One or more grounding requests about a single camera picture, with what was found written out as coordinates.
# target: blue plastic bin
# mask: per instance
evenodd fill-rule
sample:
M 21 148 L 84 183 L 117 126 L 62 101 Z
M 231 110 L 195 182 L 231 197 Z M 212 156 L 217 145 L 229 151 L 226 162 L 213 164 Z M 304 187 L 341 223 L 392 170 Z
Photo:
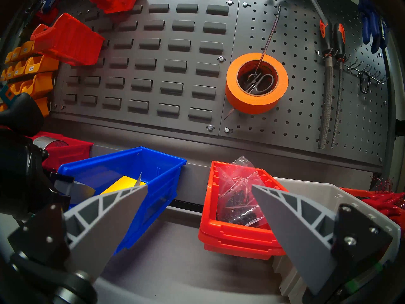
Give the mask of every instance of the blue plastic bin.
M 185 159 L 138 147 L 63 164 L 58 173 L 74 176 L 98 195 L 124 175 L 137 179 L 142 172 L 141 180 L 148 184 L 148 194 L 117 247 L 118 253 L 124 247 L 130 248 L 177 196 L 181 167 L 186 163 Z

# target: black handle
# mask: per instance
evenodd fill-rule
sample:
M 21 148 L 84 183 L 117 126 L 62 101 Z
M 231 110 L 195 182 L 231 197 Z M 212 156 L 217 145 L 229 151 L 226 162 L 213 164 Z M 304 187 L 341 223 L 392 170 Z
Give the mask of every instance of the black handle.
M 332 28 L 328 20 L 326 20 L 326 24 L 320 20 L 319 29 L 321 31 L 322 55 L 325 56 L 326 54 L 329 54 L 332 49 Z
M 345 28 L 341 23 L 336 23 L 333 26 L 333 50 L 336 51 L 336 60 L 344 62 L 345 56 L 345 43 L 346 43 L 346 34 Z

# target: scissor handle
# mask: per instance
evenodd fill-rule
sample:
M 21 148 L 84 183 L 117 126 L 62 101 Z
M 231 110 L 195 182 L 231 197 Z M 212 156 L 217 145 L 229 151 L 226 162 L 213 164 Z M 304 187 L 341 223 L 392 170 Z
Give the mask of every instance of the scissor handle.
M 263 79 L 267 78 L 267 77 L 271 77 L 271 84 L 264 90 L 261 90 L 261 91 L 257 90 L 257 87 L 263 82 Z M 262 95 L 262 94 L 268 93 L 270 91 L 271 87 L 273 86 L 273 84 L 274 84 L 273 75 L 265 74 L 255 83 L 255 86 L 252 88 L 252 90 L 249 93 L 254 94 L 254 95 Z

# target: metal rod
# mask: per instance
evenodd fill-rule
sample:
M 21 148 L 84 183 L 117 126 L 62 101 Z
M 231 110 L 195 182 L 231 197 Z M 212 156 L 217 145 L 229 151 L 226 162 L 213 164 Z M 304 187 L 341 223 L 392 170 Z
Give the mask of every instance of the metal rod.
M 322 106 L 321 129 L 319 135 L 318 148 L 325 149 L 326 137 L 328 136 L 330 110 L 332 107 L 332 87 L 333 87 L 333 63 L 332 57 L 325 59 L 325 85 Z
M 343 74 L 343 63 L 339 62 L 339 89 L 337 93 L 337 106 L 336 106 L 336 117 L 335 117 L 335 126 L 333 128 L 333 136 L 332 136 L 332 145 L 331 148 L 334 148 L 336 135 L 337 135 L 337 127 L 339 125 L 339 116 L 340 116 L 340 101 L 342 100 L 342 74 Z
M 316 11 L 318 12 L 319 17 L 321 18 L 322 22 L 326 25 L 328 21 L 326 20 L 326 17 L 324 13 L 322 12 L 321 7 L 319 6 L 317 0 L 311 0 L 312 4 L 315 6 Z
M 271 37 L 273 36 L 274 30 L 276 29 L 278 20 L 279 20 L 279 18 L 280 18 L 280 12 L 281 12 L 281 4 L 279 4 L 279 8 L 278 8 L 278 10 L 277 10 L 276 19 L 274 20 L 273 27 L 271 28 L 271 32 L 270 32 L 270 34 L 268 35 L 268 39 L 267 39 L 267 42 L 266 42 L 265 49 L 263 50 L 262 56 L 260 57 L 259 63 L 257 64 L 257 67 L 256 67 L 256 70 L 254 71 L 255 74 L 257 74 L 257 71 L 258 71 L 258 69 L 259 69 L 259 66 L 260 66 L 260 64 L 262 63 L 263 58 L 265 57 L 265 54 L 266 54 L 268 45 L 270 44 L 270 41 L 271 41 Z

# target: yellow sticky note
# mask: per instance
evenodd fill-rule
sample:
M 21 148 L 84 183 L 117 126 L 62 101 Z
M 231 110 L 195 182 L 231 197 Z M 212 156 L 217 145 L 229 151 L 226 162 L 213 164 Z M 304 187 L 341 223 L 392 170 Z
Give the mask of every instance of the yellow sticky note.
M 110 192 L 115 192 L 117 190 L 134 187 L 136 182 L 137 182 L 137 180 L 135 180 L 133 178 L 123 176 L 117 182 L 115 182 L 113 185 L 111 185 L 109 188 L 107 188 L 104 192 L 102 192 L 101 194 L 106 194 L 106 193 L 110 193 Z

